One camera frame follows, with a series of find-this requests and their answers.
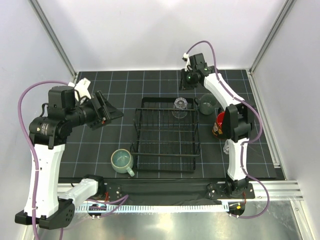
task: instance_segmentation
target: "wire rack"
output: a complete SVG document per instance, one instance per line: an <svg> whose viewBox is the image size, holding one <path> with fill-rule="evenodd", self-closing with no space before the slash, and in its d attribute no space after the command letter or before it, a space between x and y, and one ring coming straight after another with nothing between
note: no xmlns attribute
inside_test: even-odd
<svg viewBox="0 0 320 240"><path fill-rule="evenodd" d="M135 111L137 140L131 144L135 167L140 171L193 172L200 155L198 111L193 99L187 109L174 109L176 98L144 97ZM173 113L186 113L177 118Z"/></svg>

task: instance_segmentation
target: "metal sheet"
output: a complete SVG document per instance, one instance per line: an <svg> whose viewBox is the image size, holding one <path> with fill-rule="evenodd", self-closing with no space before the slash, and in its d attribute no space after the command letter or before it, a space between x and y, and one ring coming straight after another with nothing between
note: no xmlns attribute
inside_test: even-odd
<svg viewBox="0 0 320 240"><path fill-rule="evenodd" d="M265 202L248 202L246 215L259 213ZM64 231L63 240L302 240L290 201L271 202L269 210L255 219L235 219L223 212L114 214L103 219L82 220ZM59 230L41 229L41 239L59 239Z"/></svg>

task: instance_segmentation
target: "dish rack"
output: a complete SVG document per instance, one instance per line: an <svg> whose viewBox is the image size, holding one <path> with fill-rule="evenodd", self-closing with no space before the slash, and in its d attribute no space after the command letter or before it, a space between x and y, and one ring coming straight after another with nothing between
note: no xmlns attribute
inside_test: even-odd
<svg viewBox="0 0 320 240"><path fill-rule="evenodd" d="M193 172L200 155L198 111L186 98L187 109L174 108L176 98L144 97L135 110L137 134L130 152L138 171ZM186 112L182 118L175 115Z"/></svg>

